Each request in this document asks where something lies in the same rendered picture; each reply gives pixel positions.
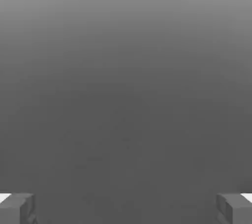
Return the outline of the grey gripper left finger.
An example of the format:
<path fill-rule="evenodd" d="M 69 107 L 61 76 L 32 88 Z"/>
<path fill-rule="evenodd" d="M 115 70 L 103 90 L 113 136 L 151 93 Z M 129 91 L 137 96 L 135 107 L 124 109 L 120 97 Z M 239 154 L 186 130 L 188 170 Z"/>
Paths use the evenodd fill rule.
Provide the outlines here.
<path fill-rule="evenodd" d="M 0 224 L 37 224 L 35 194 L 0 193 Z"/>

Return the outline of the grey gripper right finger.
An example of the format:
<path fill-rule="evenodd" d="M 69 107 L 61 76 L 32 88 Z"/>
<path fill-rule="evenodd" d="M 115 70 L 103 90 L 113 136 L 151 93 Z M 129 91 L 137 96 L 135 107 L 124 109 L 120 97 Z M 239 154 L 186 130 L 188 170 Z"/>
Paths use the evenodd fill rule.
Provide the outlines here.
<path fill-rule="evenodd" d="M 252 224 L 252 193 L 216 195 L 216 224 Z"/>

